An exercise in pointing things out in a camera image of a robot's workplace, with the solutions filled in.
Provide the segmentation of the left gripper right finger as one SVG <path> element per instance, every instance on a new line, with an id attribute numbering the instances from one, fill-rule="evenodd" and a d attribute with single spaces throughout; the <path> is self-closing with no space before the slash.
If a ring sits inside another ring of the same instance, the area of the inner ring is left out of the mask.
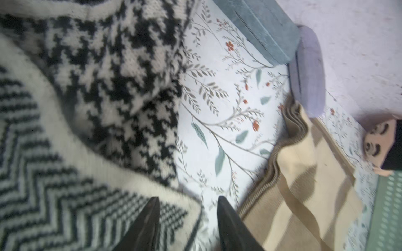
<path id="1" fill-rule="evenodd" d="M 217 223 L 222 251 L 264 251 L 224 196 L 219 196 Z"/>

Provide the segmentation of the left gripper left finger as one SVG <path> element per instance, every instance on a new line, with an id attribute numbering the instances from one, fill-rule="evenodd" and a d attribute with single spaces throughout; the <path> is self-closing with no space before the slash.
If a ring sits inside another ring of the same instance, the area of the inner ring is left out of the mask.
<path id="1" fill-rule="evenodd" d="M 151 197 L 113 251 L 155 251 L 159 229 L 160 201 Z"/>

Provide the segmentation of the brown beige striped scarf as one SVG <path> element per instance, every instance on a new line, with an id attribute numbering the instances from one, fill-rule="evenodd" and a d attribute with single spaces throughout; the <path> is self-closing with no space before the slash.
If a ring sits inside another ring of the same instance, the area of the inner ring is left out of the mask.
<path id="1" fill-rule="evenodd" d="M 265 251 L 342 251 L 363 210 L 354 167 L 299 102 L 290 100 L 283 118 L 288 136 L 275 145 L 240 218 Z"/>

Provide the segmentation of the black white knitted scarf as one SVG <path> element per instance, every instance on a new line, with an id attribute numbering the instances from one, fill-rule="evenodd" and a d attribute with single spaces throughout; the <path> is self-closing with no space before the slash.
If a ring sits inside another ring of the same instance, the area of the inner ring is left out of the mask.
<path id="1" fill-rule="evenodd" d="M 197 1 L 1 1 L 1 250 L 113 251 L 151 197 L 156 251 L 202 207 L 174 154 Z"/>

